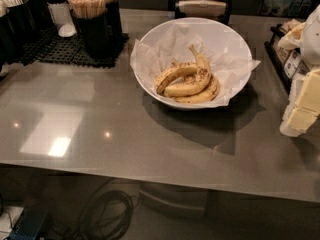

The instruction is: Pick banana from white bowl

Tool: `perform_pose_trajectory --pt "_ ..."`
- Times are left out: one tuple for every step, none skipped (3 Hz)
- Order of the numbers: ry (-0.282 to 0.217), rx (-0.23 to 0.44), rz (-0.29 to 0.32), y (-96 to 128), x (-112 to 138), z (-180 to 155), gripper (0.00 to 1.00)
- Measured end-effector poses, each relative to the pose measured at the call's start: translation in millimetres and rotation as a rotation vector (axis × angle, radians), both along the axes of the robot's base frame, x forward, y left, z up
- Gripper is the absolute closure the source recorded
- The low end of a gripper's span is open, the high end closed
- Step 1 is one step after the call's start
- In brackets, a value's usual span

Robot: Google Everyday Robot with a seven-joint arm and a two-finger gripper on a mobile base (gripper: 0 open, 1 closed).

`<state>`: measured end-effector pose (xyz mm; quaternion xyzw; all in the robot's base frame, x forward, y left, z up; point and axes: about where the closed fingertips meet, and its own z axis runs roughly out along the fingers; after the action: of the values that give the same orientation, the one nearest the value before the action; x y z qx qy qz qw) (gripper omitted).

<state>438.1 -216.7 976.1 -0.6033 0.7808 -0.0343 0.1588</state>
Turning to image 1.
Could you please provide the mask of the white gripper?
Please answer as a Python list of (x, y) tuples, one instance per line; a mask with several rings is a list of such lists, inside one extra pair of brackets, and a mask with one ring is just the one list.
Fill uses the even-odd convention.
[[(303, 61), (310, 70), (320, 66), (320, 5), (309, 15), (306, 22), (290, 21), (284, 24), (287, 33), (278, 46), (293, 50), (300, 47)], [(297, 73), (292, 81), (289, 104), (280, 124), (280, 132), (298, 137), (316, 122), (320, 115), (320, 70), (306, 75)]]

